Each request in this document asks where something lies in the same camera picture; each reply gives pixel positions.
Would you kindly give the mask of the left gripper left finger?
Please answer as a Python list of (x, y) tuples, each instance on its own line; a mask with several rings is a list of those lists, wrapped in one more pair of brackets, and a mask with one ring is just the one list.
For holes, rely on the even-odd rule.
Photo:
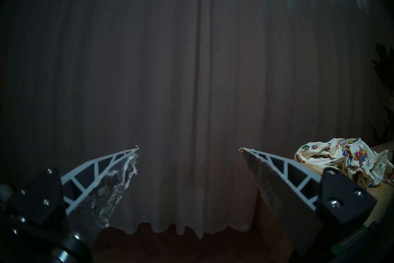
[(139, 153), (136, 146), (92, 159), (63, 176), (45, 168), (9, 198), (9, 213), (92, 246), (137, 174)]

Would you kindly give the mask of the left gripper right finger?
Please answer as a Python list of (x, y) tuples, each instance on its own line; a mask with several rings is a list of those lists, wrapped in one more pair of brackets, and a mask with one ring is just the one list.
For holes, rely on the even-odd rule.
[(377, 199), (356, 182), (334, 167), (319, 175), (294, 160), (239, 151), (293, 246), (290, 258), (353, 258), (365, 245)]

